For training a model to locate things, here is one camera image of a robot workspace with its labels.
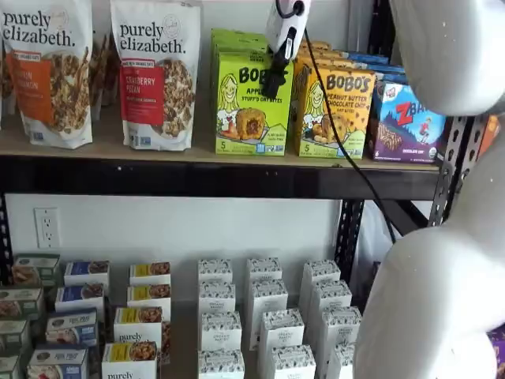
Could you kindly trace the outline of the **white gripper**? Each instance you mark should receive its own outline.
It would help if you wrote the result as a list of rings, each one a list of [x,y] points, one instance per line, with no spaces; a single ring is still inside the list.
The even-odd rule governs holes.
[[[265,37],[271,66],[268,70],[267,91],[277,92],[284,85],[290,60],[299,50],[309,18],[311,0],[273,1]]]

